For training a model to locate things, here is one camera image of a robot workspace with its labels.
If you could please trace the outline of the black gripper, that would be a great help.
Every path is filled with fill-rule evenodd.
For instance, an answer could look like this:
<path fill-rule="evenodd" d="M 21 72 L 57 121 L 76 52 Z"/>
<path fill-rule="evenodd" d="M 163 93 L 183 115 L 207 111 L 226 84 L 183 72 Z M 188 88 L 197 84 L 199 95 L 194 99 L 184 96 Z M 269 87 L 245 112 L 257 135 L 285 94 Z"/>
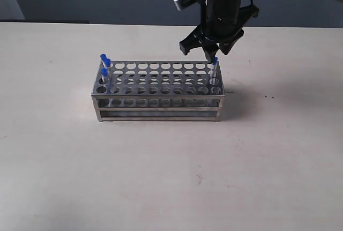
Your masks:
<path fill-rule="evenodd" d="M 242 28 L 251 18 L 258 17 L 259 8 L 253 0 L 205 0 L 197 26 L 179 42 L 183 55 L 202 47 L 209 63 L 216 62 L 218 43 L 234 43 L 242 37 Z"/>

